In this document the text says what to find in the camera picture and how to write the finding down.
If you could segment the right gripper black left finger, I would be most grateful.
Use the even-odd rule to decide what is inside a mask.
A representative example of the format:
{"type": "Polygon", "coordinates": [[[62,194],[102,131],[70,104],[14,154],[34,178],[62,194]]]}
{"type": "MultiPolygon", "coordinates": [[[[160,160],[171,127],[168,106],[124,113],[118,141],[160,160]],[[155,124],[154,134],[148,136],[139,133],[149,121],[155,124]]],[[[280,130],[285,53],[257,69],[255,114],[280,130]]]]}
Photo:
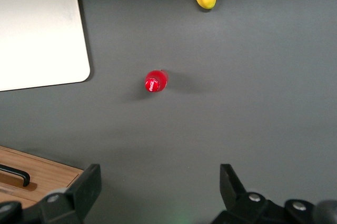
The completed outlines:
{"type": "Polygon", "coordinates": [[[101,167],[91,164],[64,192],[23,211],[23,223],[83,223],[102,190],[101,167]]]}

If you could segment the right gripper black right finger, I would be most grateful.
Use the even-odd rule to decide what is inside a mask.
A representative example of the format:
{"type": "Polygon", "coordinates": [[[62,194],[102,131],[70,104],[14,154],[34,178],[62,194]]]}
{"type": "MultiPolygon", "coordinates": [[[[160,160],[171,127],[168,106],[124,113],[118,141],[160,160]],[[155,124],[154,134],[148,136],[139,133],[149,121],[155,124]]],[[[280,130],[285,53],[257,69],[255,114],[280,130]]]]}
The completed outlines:
{"type": "Polygon", "coordinates": [[[226,209],[212,223],[285,223],[283,208],[246,191],[230,164],[220,165],[220,193],[226,209]]]}

